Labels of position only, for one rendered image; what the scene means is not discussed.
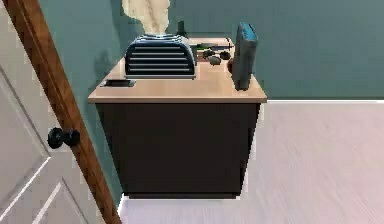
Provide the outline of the dark cabinet with wooden top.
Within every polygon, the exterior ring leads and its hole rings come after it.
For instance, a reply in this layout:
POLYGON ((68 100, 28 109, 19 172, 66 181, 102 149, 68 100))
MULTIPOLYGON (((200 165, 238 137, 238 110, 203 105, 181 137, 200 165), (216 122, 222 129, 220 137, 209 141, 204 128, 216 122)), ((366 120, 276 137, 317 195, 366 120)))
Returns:
POLYGON ((123 57, 88 97, 131 198, 235 198, 242 191, 266 95, 255 78, 237 91, 226 65, 193 53, 194 79, 126 78, 123 57), (109 79, 136 84, 103 87, 109 79))

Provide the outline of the dark blue slatted toaster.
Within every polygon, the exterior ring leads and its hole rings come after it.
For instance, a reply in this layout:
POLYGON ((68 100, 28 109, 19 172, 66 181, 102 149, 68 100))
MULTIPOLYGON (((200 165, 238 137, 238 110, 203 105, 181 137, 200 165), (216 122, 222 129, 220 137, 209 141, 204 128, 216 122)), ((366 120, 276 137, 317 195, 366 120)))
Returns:
POLYGON ((124 55, 130 79, 194 79, 197 62, 189 39, 177 34, 145 34, 124 55))

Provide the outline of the blue grey upright book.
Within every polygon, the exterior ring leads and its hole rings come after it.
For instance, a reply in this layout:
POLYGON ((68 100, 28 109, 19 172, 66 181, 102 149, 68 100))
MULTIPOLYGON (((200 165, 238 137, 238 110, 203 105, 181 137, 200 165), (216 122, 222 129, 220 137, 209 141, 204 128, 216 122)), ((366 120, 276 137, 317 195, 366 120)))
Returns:
POLYGON ((257 44, 258 36, 253 26, 240 22, 232 64, 232 80, 237 91, 246 91, 249 88, 257 44))

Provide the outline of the black flat phone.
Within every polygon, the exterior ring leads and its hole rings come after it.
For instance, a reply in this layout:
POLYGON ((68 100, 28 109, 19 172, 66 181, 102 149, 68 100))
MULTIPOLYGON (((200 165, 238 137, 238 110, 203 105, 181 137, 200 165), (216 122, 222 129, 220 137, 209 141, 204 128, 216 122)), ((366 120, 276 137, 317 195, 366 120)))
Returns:
POLYGON ((109 79, 104 82, 103 87, 133 87, 136 80, 128 79, 109 79))

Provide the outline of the black round door knob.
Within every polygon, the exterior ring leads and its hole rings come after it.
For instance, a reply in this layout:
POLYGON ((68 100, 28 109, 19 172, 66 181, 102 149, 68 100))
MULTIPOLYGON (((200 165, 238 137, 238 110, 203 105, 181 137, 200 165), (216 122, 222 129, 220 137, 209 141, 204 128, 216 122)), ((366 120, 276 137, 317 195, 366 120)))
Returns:
POLYGON ((76 129, 64 130, 54 127, 48 133, 47 143, 52 149, 58 149, 63 144, 73 147, 80 143, 80 133, 76 129))

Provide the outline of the white panelled room door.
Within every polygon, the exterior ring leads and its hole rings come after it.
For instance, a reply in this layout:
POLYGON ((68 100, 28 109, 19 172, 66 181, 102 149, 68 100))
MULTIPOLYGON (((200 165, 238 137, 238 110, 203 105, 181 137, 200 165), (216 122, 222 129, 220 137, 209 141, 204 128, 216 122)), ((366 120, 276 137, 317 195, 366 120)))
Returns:
POLYGON ((0 224, 121 224, 112 204, 94 198, 75 150, 49 147, 54 127, 62 128, 0 0, 0 224))

